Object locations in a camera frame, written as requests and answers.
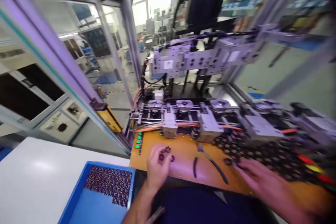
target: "shelf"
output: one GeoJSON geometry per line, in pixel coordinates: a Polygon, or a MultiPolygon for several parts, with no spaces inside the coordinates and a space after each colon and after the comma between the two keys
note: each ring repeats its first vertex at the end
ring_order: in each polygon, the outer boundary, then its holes
{"type": "Polygon", "coordinates": [[[255,9],[255,7],[251,7],[251,6],[244,6],[244,7],[235,7],[235,8],[226,8],[226,9],[222,9],[222,11],[240,11],[240,10],[253,10],[255,9]]]}

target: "left hand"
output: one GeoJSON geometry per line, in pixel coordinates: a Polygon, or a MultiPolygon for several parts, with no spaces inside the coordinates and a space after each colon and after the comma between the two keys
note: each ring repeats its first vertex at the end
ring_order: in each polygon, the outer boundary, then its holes
{"type": "Polygon", "coordinates": [[[147,160],[147,186],[157,192],[168,177],[171,154],[169,154],[162,165],[158,163],[160,151],[165,148],[163,145],[155,145],[147,160]]]}

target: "label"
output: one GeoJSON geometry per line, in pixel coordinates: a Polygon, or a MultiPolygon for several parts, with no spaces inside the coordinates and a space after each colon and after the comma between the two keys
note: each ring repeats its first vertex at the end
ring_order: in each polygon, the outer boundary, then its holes
{"type": "Polygon", "coordinates": [[[174,61],[165,61],[163,63],[163,68],[164,69],[171,69],[171,68],[173,68],[173,65],[174,65],[174,61]]]}

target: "work surface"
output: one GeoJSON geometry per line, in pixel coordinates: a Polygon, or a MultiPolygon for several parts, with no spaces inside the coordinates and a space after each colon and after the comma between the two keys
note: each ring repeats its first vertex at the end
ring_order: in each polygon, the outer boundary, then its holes
{"type": "Polygon", "coordinates": [[[0,222],[57,223],[87,161],[128,159],[26,138],[0,162],[0,222]]]}
{"type": "MultiPolygon", "coordinates": [[[[145,132],[141,155],[135,149],[135,141],[132,149],[130,166],[140,170],[147,170],[147,157],[154,145],[163,144],[171,147],[171,153],[175,161],[171,164],[169,176],[200,183],[224,190],[250,195],[252,192],[249,186],[241,178],[233,167],[226,166],[223,159],[227,156],[217,147],[204,144],[204,151],[218,164],[226,175],[229,185],[225,184],[217,169],[205,157],[200,154],[197,162],[197,178],[193,174],[193,161],[197,153],[195,141],[188,135],[178,134],[176,139],[166,139],[158,132],[145,132]]],[[[289,183],[293,188],[296,200],[304,209],[315,212],[318,209],[326,210],[332,196],[323,188],[303,182],[289,183]]]]}

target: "right hand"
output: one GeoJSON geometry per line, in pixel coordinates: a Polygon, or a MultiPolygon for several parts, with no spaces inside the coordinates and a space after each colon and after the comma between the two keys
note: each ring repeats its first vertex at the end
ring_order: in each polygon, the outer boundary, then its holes
{"type": "Polygon", "coordinates": [[[278,174],[256,160],[242,159],[235,169],[255,194],[286,221],[310,222],[307,215],[295,205],[290,185],[278,174]]]}

